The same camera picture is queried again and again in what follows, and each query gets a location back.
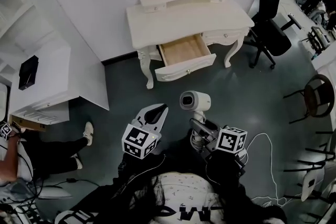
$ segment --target white camera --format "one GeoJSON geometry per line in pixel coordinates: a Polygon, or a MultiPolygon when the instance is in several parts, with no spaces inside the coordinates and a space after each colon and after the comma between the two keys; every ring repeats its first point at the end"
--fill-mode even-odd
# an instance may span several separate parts
{"type": "Polygon", "coordinates": [[[189,111],[208,111],[211,107],[211,98],[206,93],[186,91],[180,96],[180,106],[189,111]]]}

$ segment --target table leg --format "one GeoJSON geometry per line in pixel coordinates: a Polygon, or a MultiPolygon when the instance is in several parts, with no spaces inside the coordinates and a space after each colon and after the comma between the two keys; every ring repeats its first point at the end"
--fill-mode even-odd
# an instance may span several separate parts
{"type": "Polygon", "coordinates": [[[225,65],[226,68],[231,66],[230,59],[242,47],[243,42],[244,42],[244,37],[245,37],[245,35],[241,35],[238,38],[238,40],[233,44],[232,48],[227,53],[227,55],[225,56],[224,65],[225,65]]]}
{"type": "Polygon", "coordinates": [[[141,67],[142,73],[148,78],[148,82],[146,85],[147,89],[153,89],[154,82],[153,82],[152,72],[149,69],[149,66],[151,64],[151,58],[149,55],[148,47],[138,50],[138,59],[140,60],[140,67],[141,67]]]}

